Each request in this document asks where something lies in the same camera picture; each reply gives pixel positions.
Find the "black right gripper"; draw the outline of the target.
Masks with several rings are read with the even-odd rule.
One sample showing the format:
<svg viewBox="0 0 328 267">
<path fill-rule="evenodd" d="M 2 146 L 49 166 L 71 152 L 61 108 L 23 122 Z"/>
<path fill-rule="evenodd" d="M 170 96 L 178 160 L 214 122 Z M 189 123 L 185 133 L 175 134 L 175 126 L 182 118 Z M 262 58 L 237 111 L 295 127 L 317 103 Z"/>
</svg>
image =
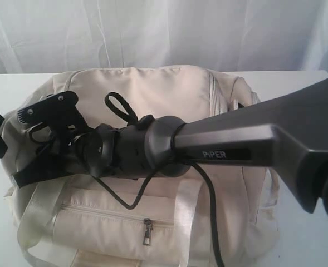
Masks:
<svg viewBox="0 0 328 267">
<path fill-rule="evenodd" d="M 28 135 L 38 145 L 36 156 L 13 175 L 16 186 L 22 188 L 42 178 L 87 174 L 85 143 L 93 131 L 86 123 L 52 126 L 43 122 L 33 126 Z"/>
</svg>

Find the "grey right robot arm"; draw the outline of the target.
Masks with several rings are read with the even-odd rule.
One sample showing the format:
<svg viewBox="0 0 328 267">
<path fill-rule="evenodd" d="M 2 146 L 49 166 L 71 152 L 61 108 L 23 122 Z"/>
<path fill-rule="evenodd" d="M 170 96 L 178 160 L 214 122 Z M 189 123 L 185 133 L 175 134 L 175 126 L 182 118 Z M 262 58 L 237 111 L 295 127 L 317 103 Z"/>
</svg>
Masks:
<svg viewBox="0 0 328 267">
<path fill-rule="evenodd" d="M 18 111 L 31 132 L 50 129 L 35 158 L 13 175 L 17 186 L 73 174 L 136 179 L 177 177 L 194 164 L 274 169 L 301 207 L 328 214 L 328 78 L 297 92 L 185 123 L 174 116 L 138 118 L 116 92 L 105 104 L 127 125 L 90 128 L 72 91 Z"/>
</svg>

